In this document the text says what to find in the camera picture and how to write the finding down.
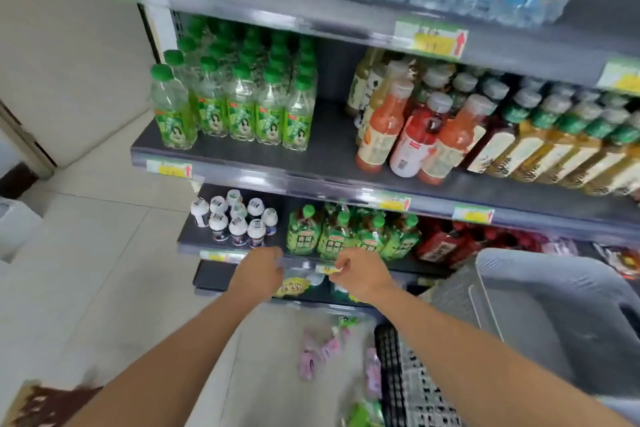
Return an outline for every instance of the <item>metal shelf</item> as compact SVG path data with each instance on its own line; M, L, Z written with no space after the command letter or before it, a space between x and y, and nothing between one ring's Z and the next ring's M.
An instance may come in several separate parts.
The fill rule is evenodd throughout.
M608 245L640 245L640 210L626 196L590 197L579 190L496 179L454 169L440 186L403 179L385 165L378 174L355 165L355 127L341 108L316 104L306 152L200 135L193 148L163 146L151 122L131 147L132 164L174 160L193 165L193 178L272 194L380 207L387 192L411 199L414 213L451 219L464 204L495 209L492 224Z
M211 201L214 196L226 196L229 187L205 184L198 193L199 197ZM278 231L275 235L266 237L267 246L279 246L284 251L282 263L285 267L300 269L316 269L316 266L332 266L333 262L327 262L320 258L317 253L311 255L294 255L287 251L287 223L289 214L310 202L316 208L323 203L301 199L299 197L283 197L277 194L266 194L241 189L244 202L248 202L253 197L260 197L265 207L274 208L278 213ZM199 255L201 259L219 261L227 263L239 263L246 253L251 250L249 244L235 246L228 239L224 242L217 242L211 237L211 230L200 228L195 220L189 216L184 222L180 236L178 237L178 252ZM451 275L451 270L445 266L438 266L415 259L412 255L404 259L387 262L388 269L394 278L403 283L417 283L419 277L446 278Z
M469 30L461 62L595 86L612 57L640 56L640 19L633 0L572 0L554 25L507 28L450 14L425 12L382 0L138 0L174 10L209 14L391 49L398 17L419 15Z
M224 292L229 286L236 266L218 262L201 261L198 270L193 277L193 286L197 291ZM371 305L357 303L343 298L335 297L331 293L330 282L325 278L317 287L310 287L299 296L285 296L282 299L271 299L275 304L298 304L306 307L328 307L336 314L351 314L353 312L365 312L379 316L379 313Z

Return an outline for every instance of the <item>forearm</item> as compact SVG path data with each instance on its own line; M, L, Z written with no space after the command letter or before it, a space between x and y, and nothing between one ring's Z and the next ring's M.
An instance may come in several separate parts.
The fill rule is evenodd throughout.
M184 425L229 338L253 307L238 294L222 294L109 382L68 427Z
M398 288L374 302L473 427L630 426L494 336Z

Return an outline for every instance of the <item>tiled floor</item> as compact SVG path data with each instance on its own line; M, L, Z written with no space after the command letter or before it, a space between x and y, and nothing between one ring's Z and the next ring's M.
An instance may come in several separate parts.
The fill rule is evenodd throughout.
M27 379L60 387L108 381L211 301L191 285L198 258L176 253L191 185L131 166L129 147L150 118L23 196L44 221L0 270L0 414ZM188 425L336 425L362 387L373 324L357 326L315 381L300 381L303 332L322 341L333 321L318 311L256 309L228 343Z

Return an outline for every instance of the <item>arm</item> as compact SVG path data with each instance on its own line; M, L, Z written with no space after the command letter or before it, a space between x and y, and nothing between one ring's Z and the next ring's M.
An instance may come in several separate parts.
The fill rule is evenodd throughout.
M460 416L473 427L631 427L491 334L439 312L400 289L376 253L340 252L330 275L373 304L415 351Z
M282 285L280 248L256 248L237 266L227 292L135 361L67 427L183 426L236 327Z

